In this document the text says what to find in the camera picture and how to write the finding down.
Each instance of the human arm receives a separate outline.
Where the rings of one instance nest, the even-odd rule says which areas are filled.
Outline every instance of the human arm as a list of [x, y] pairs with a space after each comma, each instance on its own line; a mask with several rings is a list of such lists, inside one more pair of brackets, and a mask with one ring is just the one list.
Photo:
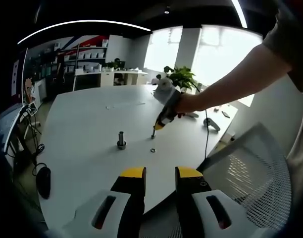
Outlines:
[[291, 69], [288, 62], [265, 45], [258, 45], [230, 73], [200, 94], [182, 95], [176, 111], [203, 111], [257, 93]]

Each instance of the human hand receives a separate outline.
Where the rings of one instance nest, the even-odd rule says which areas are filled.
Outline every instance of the human hand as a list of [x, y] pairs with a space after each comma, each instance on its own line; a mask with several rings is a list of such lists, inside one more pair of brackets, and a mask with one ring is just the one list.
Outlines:
[[199, 98], [198, 95], [182, 94], [178, 104], [175, 107], [175, 111], [178, 114], [191, 113], [198, 110]]

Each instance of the floor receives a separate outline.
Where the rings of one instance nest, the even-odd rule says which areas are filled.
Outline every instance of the floor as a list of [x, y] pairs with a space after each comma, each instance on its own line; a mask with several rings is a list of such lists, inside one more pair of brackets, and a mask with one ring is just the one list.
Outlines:
[[[48, 116], [48, 113], [51, 109], [51, 105], [53, 102], [47, 102], [43, 103], [39, 109], [38, 112], [36, 113], [36, 120], [41, 123], [41, 126], [38, 127], [38, 130], [43, 133], [44, 125]], [[37, 139], [38, 142], [40, 142], [40, 134], [37, 133]], [[26, 144], [28, 148], [31, 150], [31, 152], [35, 151], [35, 146], [34, 146], [34, 140], [32, 137], [31, 131], [28, 132], [28, 135], [26, 137]], [[226, 144], [223, 142], [220, 142], [215, 151], [219, 151], [222, 148], [224, 148]], [[37, 226], [42, 230], [46, 231], [48, 228], [46, 226], [46, 223], [44, 221], [41, 209], [40, 209], [40, 204], [39, 204], [39, 199], [38, 199], [38, 194], [37, 194], [37, 189], [36, 189], [36, 184], [35, 184], [35, 177], [32, 175], [32, 170], [34, 168], [34, 165], [31, 164], [21, 175], [19, 175], [17, 178], [14, 179], [14, 184], [18, 189], [18, 192], [20, 192], [20, 199], [23, 203], [23, 207], [25, 208], [26, 212], [32, 217], [33, 221], [37, 223]]]

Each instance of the metal bolt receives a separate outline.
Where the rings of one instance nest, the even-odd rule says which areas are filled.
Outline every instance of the metal bolt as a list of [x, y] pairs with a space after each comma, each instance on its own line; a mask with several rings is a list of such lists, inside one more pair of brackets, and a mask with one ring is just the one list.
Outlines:
[[118, 134], [118, 142], [116, 143], [120, 150], [124, 150], [126, 147], [126, 141], [124, 140], [124, 132], [120, 131]]
[[155, 133], [156, 133], [156, 130], [155, 130], [155, 126], [153, 127], [153, 131], [152, 131], [152, 135], [151, 135], [151, 138], [154, 139], [155, 138]]
[[119, 141], [120, 146], [124, 145], [124, 132], [122, 132], [122, 131], [119, 132], [118, 141]]

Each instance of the computer mouse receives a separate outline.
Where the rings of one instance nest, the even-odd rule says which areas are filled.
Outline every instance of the computer mouse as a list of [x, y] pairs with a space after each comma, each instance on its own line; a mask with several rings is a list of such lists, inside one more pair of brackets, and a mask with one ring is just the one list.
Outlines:
[[51, 170], [42, 167], [36, 175], [36, 187], [42, 198], [48, 199], [51, 192]]

